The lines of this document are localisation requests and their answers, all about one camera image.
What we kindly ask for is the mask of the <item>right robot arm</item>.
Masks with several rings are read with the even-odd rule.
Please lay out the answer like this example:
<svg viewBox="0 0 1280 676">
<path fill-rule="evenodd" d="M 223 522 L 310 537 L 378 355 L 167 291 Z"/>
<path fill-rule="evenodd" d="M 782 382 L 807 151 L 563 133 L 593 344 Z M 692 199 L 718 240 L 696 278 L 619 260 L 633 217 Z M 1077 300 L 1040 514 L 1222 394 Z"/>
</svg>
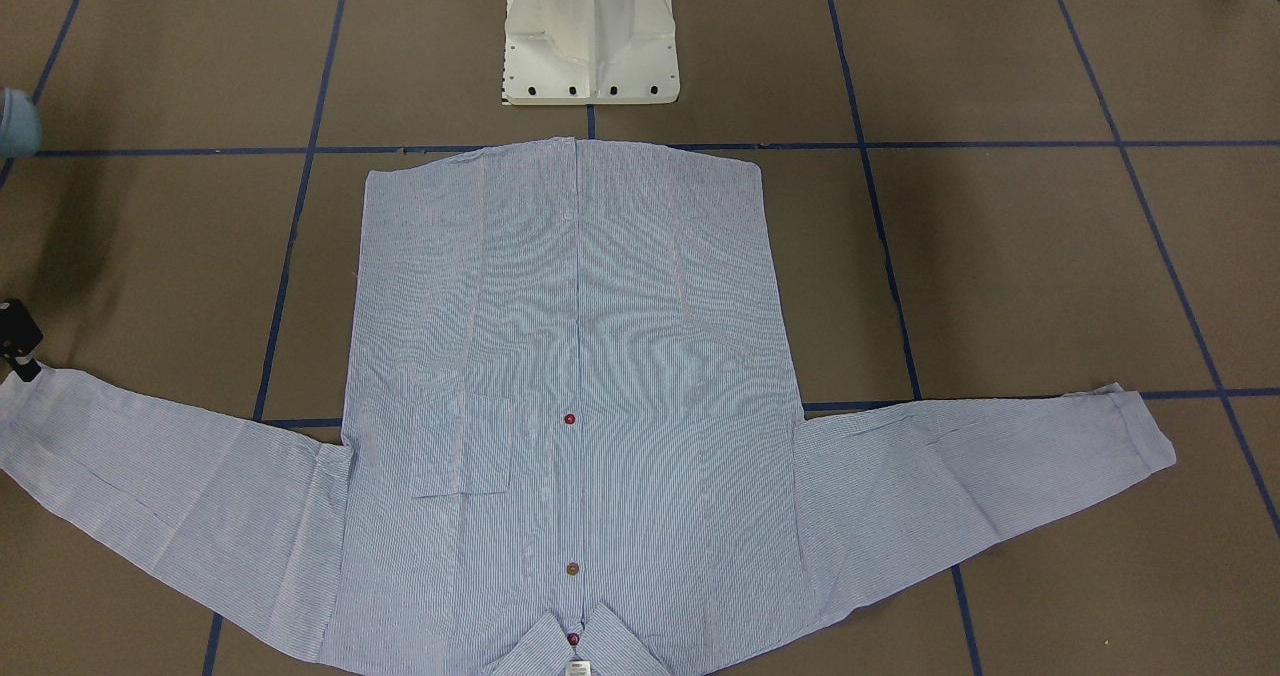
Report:
<svg viewBox="0 0 1280 676">
<path fill-rule="evenodd" d="M 23 91 L 3 90 L 1 156 L 29 157 L 44 138 L 38 110 Z M 32 383 L 42 367 L 35 352 L 44 342 L 44 332 L 24 302 L 6 298 L 1 302 L 1 357 L 3 362 L 23 383 Z"/>
</svg>

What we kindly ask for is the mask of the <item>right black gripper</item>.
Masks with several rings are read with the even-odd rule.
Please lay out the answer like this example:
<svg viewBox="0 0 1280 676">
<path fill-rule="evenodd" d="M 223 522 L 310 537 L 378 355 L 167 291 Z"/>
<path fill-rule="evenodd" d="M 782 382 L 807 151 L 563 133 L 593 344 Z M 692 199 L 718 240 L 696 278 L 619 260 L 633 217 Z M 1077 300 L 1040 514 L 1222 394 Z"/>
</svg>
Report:
<svg viewBox="0 0 1280 676">
<path fill-rule="evenodd" d="M 32 383 L 42 367 L 35 352 L 44 342 L 44 332 L 26 303 L 19 300 L 1 302 L 1 358 L 23 383 Z"/>
</svg>

